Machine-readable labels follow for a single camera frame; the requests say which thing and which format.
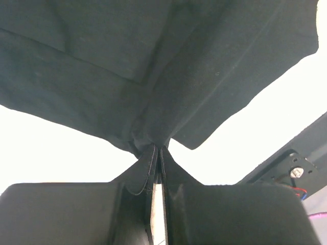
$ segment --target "black plastic part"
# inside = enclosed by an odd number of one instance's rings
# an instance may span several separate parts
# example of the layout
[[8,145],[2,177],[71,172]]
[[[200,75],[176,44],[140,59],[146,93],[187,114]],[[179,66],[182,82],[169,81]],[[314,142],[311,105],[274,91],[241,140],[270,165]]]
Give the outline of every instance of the black plastic part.
[[293,191],[281,186],[205,186],[160,152],[169,245],[320,244]]
[[[304,172],[300,178],[291,178],[290,172],[296,167],[303,168]],[[299,187],[307,191],[306,198],[326,186],[325,177],[307,159],[295,151],[285,152],[279,160],[275,161],[265,173],[254,177],[253,183],[282,184],[291,187]]]
[[15,184],[0,197],[0,244],[113,244],[123,186]]
[[[327,113],[249,173],[239,184],[266,182],[291,184],[306,189],[307,197],[327,185]],[[291,181],[289,172],[297,166],[305,172]]]
[[153,245],[150,215],[158,150],[110,183],[15,184],[0,197],[0,244]]

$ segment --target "wire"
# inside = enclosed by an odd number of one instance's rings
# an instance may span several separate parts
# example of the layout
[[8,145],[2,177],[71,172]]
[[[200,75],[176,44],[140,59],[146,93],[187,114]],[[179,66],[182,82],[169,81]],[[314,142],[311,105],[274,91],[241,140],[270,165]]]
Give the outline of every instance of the wire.
[[307,195],[308,195],[307,190],[305,190],[303,188],[292,187],[292,186],[291,186],[291,188],[294,189],[294,190],[300,190],[300,191],[303,191],[304,192],[303,196],[301,197],[301,201],[303,201],[307,197]]
[[327,218],[327,212],[313,213],[308,215],[309,219]]
[[303,188],[293,187],[293,186],[290,186],[290,185],[286,185],[286,186],[292,188],[293,190],[300,190],[300,191],[303,191],[304,194],[303,194],[302,197],[301,197],[301,201],[303,201],[303,200],[308,196],[308,192],[307,192],[307,190],[305,190],[305,189],[303,189]]
[[161,243],[159,243],[158,245],[163,244],[164,241],[166,241],[166,240],[163,240],[163,241],[162,241]]
[[304,201],[304,199],[307,197],[307,193],[305,193],[304,195],[303,195],[303,197],[301,198],[301,201]]

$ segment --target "dark gray fabric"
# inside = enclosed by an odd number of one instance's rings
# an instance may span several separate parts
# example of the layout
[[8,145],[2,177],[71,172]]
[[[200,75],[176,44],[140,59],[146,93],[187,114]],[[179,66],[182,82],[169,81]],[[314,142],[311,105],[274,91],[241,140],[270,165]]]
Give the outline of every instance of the dark gray fabric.
[[316,4],[4,0],[0,104],[137,156],[193,149],[317,50]]

